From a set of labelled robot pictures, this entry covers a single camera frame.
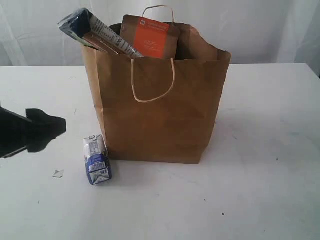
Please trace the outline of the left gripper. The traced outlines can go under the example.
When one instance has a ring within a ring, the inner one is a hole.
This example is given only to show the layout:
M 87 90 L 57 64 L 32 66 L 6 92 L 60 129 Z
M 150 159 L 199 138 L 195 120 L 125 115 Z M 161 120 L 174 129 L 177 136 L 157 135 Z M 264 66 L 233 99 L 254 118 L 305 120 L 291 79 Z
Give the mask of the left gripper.
M 25 150 L 41 152 L 66 131 L 64 118 L 48 115 L 41 109 L 27 108 L 24 117 L 1 107 L 0 157 L 10 158 Z

